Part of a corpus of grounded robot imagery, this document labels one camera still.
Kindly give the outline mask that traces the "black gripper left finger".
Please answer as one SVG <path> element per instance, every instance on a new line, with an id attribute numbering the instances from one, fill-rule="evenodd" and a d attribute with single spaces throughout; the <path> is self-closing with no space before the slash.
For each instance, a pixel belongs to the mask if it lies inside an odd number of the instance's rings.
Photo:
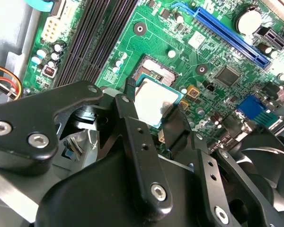
<path id="1" fill-rule="evenodd" d="M 59 145 L 83 129 L 102 133 L 107 154 L 122 139 L 133 201 L 148 220 L 172 209 L 171 192 L 146 123 L 133 99 L 116 95 L 100 105 L 102 91 L 88 81 L 0 104 L 0 168 L 21 175 L 46 173 Z"/>

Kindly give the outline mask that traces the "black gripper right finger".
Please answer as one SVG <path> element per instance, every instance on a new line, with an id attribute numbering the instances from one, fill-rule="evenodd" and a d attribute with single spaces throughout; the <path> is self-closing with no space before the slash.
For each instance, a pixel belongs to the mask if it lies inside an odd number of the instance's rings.
<path id="1" fill-rule="evenodd" d="M 196 227 L 282 227 L 284 220 L 236 161 L 210 154 L 191 130 L 181 106 L 162 120 L 166 148 L 189 171 L 176 171 L 177 192 L 187 197 L 186 216 Z"/>

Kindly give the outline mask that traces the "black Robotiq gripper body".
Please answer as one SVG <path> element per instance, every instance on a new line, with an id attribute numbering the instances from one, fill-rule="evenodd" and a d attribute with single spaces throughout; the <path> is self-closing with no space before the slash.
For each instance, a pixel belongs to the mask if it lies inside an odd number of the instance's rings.
<path id="1" fill-rule="evenodd" d="M 196 151 L 187 170 L 154 150 L 117 151 L 54 185 L 43 197 L 37 227 L 200 227 L 211 223 L 200 193 Z"/>

